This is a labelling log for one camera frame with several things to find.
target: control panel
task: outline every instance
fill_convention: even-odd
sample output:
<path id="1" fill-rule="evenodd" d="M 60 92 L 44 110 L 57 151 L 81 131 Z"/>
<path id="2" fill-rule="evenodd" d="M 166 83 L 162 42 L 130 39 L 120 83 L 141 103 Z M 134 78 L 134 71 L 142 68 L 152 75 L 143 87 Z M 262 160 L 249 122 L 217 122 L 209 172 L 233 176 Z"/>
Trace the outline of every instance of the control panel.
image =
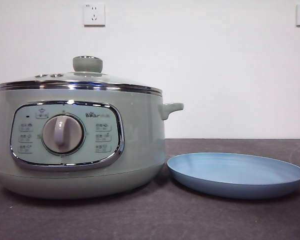
<path id="1" fill-rule="evenodd" d="M 32 166 L 113 163 L 124 147 L 118 110 L 104 103 L 44 101 L 21 106 L 14 114 L 11 151 Z"/>

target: brand logo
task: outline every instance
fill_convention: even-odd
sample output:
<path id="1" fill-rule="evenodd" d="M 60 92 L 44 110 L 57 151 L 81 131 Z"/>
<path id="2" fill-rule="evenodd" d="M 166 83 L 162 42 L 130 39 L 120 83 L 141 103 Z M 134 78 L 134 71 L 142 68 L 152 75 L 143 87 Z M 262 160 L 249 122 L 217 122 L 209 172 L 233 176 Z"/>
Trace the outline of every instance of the brand logo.
<path id="1" fill-rule="evenodd" d="M 88 112 L 85 114 L 86 118 L 110 118 L 109 114 L 97 114 L 94 112 Z"/>

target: control dial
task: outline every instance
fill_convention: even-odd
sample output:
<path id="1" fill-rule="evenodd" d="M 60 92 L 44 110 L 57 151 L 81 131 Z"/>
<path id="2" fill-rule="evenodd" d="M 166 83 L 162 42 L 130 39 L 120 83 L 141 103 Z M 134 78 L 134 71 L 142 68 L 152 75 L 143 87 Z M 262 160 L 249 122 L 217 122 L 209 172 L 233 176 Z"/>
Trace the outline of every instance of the control dial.
<path id="1" fill-rule="evenodd" d="M 42 141 L 51 151 L 64 154 L 74 151 L 83 140 L 83 127 L 69 115 L 57 115 L 46 122 Z"/>

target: plastic plate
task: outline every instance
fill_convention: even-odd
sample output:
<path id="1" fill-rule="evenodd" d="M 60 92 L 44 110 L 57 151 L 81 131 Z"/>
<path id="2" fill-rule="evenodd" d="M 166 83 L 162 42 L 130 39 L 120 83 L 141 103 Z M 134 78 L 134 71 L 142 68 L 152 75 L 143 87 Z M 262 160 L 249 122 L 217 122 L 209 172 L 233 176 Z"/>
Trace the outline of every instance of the plastic plate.
<path id="1" fill-rule="evenodd" d="M 167 161 L 181 184 L 210 195 L 234 199 L 269 199 L 300 186 L 300 167 L 262 156 L 198 152 Z"/>

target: gray table surface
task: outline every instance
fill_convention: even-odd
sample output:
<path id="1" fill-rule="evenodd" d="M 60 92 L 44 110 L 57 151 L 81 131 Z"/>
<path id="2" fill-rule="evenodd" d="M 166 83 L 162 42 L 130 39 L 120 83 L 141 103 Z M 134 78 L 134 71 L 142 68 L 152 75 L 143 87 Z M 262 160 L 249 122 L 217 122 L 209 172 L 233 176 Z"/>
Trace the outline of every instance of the gray table surface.
<path id="1" fill-rule="evenodd" d="M 300 139 L 167 139 L 167 159 L 184 153 L 243 153 L 300 166 Z M 44 200 L 0 185 L 0 240 L 300 240 L 300 188 L 268 200 L 193 191 L 166 166 L 148 184 L 111 196 Z"/>

